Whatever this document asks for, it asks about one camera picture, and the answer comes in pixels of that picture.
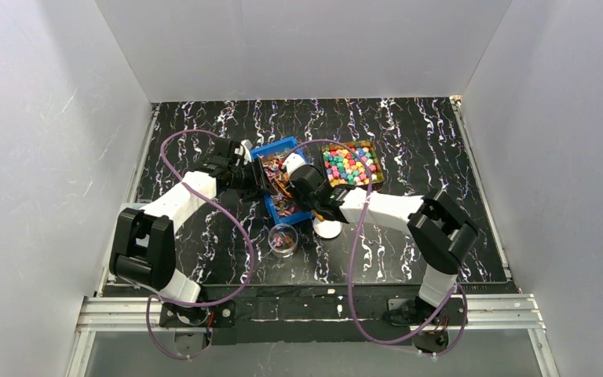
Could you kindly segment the yellow plastic scoop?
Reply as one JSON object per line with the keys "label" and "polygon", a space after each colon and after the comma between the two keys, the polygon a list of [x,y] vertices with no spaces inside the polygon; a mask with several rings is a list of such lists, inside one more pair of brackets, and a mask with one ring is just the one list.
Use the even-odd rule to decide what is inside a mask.
{"label": "yellow plastic scoop", "polygon": [[275,178],[274,187],[279,191],[281,195],[294,201],[299,208],[302,208],[302,202],[298,199],[298,193],[292,185],[289,177]]}

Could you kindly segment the square tin of colourful candies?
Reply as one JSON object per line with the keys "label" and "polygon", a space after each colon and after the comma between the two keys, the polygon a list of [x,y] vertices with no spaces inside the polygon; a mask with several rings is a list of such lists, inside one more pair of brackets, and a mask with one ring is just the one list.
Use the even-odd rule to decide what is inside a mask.
{"label": "square tin of colourful candies", "polygon": [[369,140],[346,141],[346,148],[330,144],[322,147],[323,164],[331,186],[353,185],[378,191],[385,182],[384,169]]}

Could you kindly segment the blue plastic candy bin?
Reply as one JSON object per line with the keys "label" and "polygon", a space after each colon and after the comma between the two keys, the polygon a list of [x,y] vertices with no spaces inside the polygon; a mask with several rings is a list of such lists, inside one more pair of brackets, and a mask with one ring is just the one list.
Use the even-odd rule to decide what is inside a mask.
{"label": "blue plastic candy bin", "polygon": [[298,142],[294,137],[285,137],[250,152],[253,160],[259,160],[263,163],[266,177],[274,188],[273,194],[265,196],[264,203],[276,224],[294,225],[313,217],[311,212],[303,211],[292,200],[287,189],[289,177],[281,167],[286,154],[297,145]]}

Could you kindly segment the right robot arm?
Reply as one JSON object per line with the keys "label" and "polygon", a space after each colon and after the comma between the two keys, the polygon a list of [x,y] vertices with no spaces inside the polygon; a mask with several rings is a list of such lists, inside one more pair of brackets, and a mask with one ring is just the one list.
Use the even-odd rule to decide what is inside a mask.
{"label": "right robot arm", "polygon": [[425,196],[395,196],[354,185],[333,186],[325,174],[307,163],[285,163],[283,168],[289,175],[288,191],[295,203],[321,221],[362,221],[411,236],[426,262],[426,271],[411,308],[401,310],[401,314],[417,323],[440,306],[480,233],[444,190]]}

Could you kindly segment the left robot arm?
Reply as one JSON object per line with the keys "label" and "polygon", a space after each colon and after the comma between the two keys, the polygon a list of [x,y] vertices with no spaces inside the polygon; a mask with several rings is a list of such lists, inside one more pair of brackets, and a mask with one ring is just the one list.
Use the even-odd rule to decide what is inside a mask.
{"label": "left robot arm", "polygon": [[178,229],[203,205],[231,189],[253,200],[272,191],[262,162],[252,158],[251,143],[219,137],[214,149],[157,200],[140,208],[126,207],[117,217],[109,272],[145,288],[179,309],[211,308],[231,303],[239,286],[224,298],[208,301],[201,284],[176,266]]}

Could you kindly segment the white round jar lid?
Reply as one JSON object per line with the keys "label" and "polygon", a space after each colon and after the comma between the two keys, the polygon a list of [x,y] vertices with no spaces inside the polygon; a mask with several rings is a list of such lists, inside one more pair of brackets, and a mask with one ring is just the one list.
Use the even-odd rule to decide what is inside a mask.
{"label": "white round jar lid", "polygon": [[324,240],[332,240],[342,233],[342,223],[339,221],[321,221],[319,218],[315,218],[312,228],[314,233]]}

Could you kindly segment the clear glass jar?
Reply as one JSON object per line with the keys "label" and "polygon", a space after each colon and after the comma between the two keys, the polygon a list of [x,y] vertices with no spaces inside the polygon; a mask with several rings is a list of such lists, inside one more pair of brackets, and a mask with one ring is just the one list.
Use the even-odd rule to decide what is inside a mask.
{"label": "clear glass jar", "polygon": [[288,258],[297,250],[298,231],[293,225],[276,224],[269,230],[268,244],[275,256]]}

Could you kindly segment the aluminium frame rail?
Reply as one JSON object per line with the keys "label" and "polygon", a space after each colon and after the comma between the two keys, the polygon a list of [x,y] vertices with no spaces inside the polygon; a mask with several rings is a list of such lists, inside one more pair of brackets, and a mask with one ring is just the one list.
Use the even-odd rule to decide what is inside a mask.
{"label": "aluminium frame rail", "polygon": [[[288,329],[285,342],[347,342],[363,338],[355,327],[349,298],[334,288],[294,288],[288,293],[257,289],[221,304],[199,319],[180,320],[171,307],[146,298],[88,298],[82,304],[66,374],[83,376],[98,333],[135,331],[199,332],[219,330],[216,344],[264,342],[261,326]],[[546,325],[532,294],[453,294],[427,331],[525,330],[544,376],[559,374]]]}

